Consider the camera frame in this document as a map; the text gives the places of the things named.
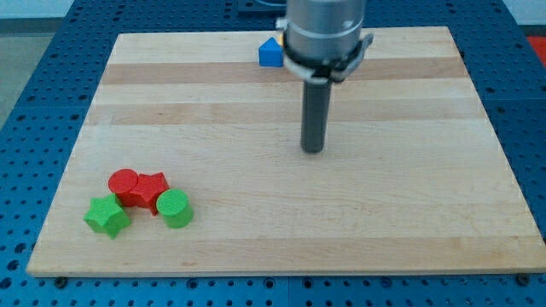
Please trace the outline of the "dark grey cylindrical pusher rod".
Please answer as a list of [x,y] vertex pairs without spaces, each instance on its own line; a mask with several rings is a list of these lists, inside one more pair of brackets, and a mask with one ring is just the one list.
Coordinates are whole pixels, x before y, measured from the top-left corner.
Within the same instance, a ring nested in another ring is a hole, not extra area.
[[308,154],[324,148],[331,88],[331,83],[304,82],[300,146]]

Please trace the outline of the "grey tool mount flange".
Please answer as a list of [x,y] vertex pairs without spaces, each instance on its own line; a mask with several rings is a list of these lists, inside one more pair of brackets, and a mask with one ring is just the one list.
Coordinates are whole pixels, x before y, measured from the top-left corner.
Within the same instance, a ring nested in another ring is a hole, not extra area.
[[361,20],[297,21],[282,17],[276,29],[283,35],[284,65],[313,84],[341,83],[363,62],[375,35],[362,33]]

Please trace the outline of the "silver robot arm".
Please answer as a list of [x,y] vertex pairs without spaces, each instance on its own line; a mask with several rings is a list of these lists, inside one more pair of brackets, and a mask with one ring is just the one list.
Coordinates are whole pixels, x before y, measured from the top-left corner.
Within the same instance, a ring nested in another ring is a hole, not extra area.
[[364,0],[291,0],[276,22],[285,67],[303,80],[300,146],[324,149],[332,86],[363,61],[374,35],[363,35]]

